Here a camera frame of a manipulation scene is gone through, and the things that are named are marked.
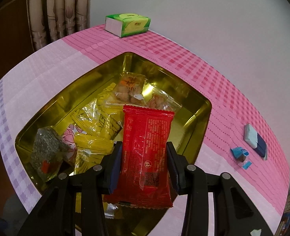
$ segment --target gold tray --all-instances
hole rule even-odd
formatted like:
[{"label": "gold tray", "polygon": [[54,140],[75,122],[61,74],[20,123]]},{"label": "gold tray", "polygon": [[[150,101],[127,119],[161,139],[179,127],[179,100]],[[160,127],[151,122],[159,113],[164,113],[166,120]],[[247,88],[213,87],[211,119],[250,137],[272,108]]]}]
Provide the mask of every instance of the gold tray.
[{"label": "gold tray", "polygon": [[[42,182],[29,163],[37,130],[52,125],[59,134],[63,134],[67,126],[73,123],[70,113],[89,103],[112,82],[117,83],[122,71],[146,75],[148,84],[143,90],[145,100],[149,100],[151,89],[155,86],[182,105],[172,121],[168,141],[173,142],[177,152],[183,154],[189,163],[195,162],[211,112],[210,101],[166,69],[135,53],[127,52],[95,67],[68,85],[42,107],[17,135],[15,146],[19,158],[40,193],[45,191],[47,184]],[[120,133],[116,140],[122,140],[122,131]],[[65,169],[68,173],[72,172],[71,168]],[[122,219],[106,219],[109,235],[145,236],[166,210],[122,207]],[[76,221],[77,227],[80,227],[80,219]]]}]

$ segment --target green tissue box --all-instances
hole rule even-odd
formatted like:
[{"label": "green tissue box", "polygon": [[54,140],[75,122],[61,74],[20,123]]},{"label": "green tissue box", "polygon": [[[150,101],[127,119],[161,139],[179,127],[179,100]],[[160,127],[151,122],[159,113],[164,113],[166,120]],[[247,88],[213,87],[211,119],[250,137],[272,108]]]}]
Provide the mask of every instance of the green tissue box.
[{"label": "green tissue box", "polygon": [[150,18],[134,13],[113,14],[106,16],[105,30],[125,37],[133,34],[144,33],[148,30]]}]

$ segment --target red snack package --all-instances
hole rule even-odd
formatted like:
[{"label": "red snack package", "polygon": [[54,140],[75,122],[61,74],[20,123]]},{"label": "red snack package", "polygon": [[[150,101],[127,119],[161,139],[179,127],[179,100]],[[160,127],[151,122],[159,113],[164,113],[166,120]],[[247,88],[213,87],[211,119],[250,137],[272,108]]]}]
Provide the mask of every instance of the red snack package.
[{"label": "red snack package", "polygon": [[131,207],[172,207],[166,142],[174,112],[125,105],[122,163],[108,203]]}]

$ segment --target pink striped fabric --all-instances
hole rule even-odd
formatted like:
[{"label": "pink striped fabric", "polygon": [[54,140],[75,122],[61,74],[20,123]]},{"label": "pink striped fabric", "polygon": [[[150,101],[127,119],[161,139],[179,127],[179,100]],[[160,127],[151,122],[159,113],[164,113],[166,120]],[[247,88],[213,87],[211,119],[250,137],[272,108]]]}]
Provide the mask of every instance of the pink striped fabric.
[{"label": "pink striped fabric", "polygon": [[[180,45],[148,31],[119,38],[96,26],[63,38],[63,41],[98,64],[134,52],[164,67],[201,92],[212,103],[204,143],[240,173],[279,214],[283,213],[289,187],[289,166],[283,150],[266,121],[251,102],[223,75]],[[243,140],[244,125],[251,123],[268,145],[263,161]],[[230,148],[243,146],[253,165],[244,170]]]}]

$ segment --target table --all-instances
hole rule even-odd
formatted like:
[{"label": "table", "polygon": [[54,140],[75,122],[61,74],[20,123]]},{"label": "table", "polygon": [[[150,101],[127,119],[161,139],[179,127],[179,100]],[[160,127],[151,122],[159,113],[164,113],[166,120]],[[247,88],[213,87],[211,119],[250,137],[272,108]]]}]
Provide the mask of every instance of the table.
[{"label": "table", "polygon": [[[119,38],[104,25],[64,37],[35,52],[0,80],[0,150],[11,183],[28,212],[40,193],[27,176],[15,150],[15,138],[31,117],[75,79],[123,53],[134,52],[164,67],[206,96],[212,111],[195,162],[206,173],[229,172],[248,194],[275,233],[286,203],[289,166],[281,146],[251,102],[207,62],[167,38],[148,31]],[[268,145],[263,161],[243,140],[251,123]],[[244,170],[230,148],[242,146],[253,164]],[[179,235],[185,210],[179,196],[150,235]],[[214,234],[210,204],[209,235]]]}]

